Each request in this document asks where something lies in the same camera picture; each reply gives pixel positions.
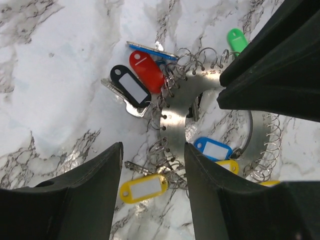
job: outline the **flat metal ring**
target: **flat metal ring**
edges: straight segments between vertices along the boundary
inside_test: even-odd
[[[211,63],[204,64],[204,70],[202,71],[199,67],[196,70],[195,75],[192,70],[186,73],[186,79],[180,79],[177,83],[180,85],[179,89],[172,89],[173,97],[167,96],[165,105],[162,108],[161,115],[166,117],[161,117],[160,119],[160,137],[161,139],[166,139],[166,148],[164,154],[167,157],[174,156],[177,161],[185,164],[185,143],[186,132],[186,116],[189,112],[190,105],[195,101],[201,93],[211,90],[211,89],[221,89],[220,75],[221,68],[219,66],[214,66],[211,68]],[[249,137],[249,142],[246,144],[244,152],[241,152],[241,156],[238,158],[238,164],[240,171],[239,176],[243,177],[242,171],[245,166],[252,164],[253,169],[259,164],[254,160],[260,158],[260,153],[266,151],[267,144],[269,142],[270,133],[268,125],[271,123],[271,119],[267,117],[268,112],[263,111],[251,111],[251,136]],[[180,176],[184,176],[185,170],[180,170],[177,172]]]

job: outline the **green key tag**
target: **green key tag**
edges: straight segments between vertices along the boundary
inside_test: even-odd
[[[241,53],[248,45],[248,41],[246,40],[244,33],[238,28],[234,28],[228,32],[227,40],[234,52]]]

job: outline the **red key tag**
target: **red key tag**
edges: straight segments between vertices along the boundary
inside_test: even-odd
[[[151,93],[159,94],[165,84],[165,76],[150,55],[136,50],[131,53],[129,62],[146,88]]]
[[[114,66],[110,71],[110,78],[132,106],[145,108],[150,104],[150,92],[126,66]]]

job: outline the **white marble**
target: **white marble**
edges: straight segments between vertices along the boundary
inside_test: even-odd
[[[282,0],[1,0],[0,186],[35,186],[123,142],[124,160],[144,165],[158,132],[129,115],[101,85],[116,64],[129,65],[126,41],[174,52],[228,48],[227,32],[252,40]],[[186,136],[211,136],[232,148],[246,139],[244,111],[206,112]],[[320,124],[280,116],[283,141],[274,180],[319,180]],[[123,169],[120,184],[137,174]],[[182,190],[127,205],[118,198],[112,240],[192,240]]]

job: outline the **yellow key tag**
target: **yellow key tag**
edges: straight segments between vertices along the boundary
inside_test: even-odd
[[[221,167],[233,172],[234,174],[238,174],[239,172],[239,164],[235,160],[224,160],[224,161],[215,161],[216,164],[219,164]]]
[[[125,182],[120,188],[120,198],[126,204],[134,204],[162,195],[168,188],[166,178],[152,174]]]
[[[274,185],[279,184],[280,181],[265,181],[261,182],[260,185],[266,186],[266,187],[273,187]]]

